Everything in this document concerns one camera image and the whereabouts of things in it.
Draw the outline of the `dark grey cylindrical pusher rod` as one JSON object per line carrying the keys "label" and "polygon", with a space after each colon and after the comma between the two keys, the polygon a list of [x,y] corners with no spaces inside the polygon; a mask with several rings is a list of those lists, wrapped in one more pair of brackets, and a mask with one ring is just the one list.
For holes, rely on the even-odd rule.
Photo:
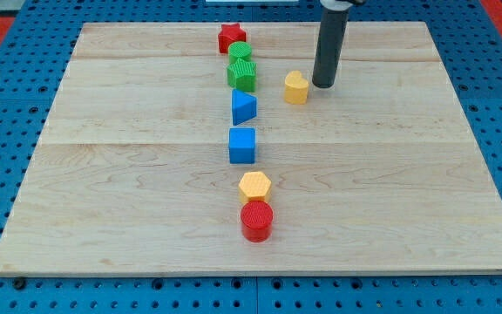
{"label": "dark grey cylindrical pusher rod", "polygon": [[330,88],[335,83],[348,18],[349,9],[322,11],[312,76],[316,87]]}

